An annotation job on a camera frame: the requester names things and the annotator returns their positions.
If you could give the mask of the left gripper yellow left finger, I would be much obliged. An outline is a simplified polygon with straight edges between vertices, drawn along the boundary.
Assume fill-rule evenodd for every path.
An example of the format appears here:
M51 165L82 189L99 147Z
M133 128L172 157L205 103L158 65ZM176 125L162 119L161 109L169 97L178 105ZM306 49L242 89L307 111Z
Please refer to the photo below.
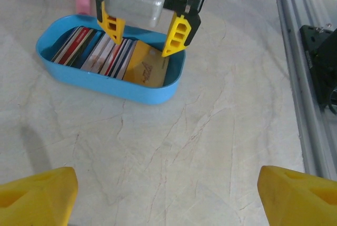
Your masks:
M1 184L1 225L68 225L77 193L69 166Z

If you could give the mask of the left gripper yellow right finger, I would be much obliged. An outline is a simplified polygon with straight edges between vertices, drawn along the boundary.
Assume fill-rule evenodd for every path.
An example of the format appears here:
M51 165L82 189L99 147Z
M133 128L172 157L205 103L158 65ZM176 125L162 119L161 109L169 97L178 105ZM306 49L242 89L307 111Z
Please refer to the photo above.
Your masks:
M257 189L269 225L336 225L335 181L265 165Z

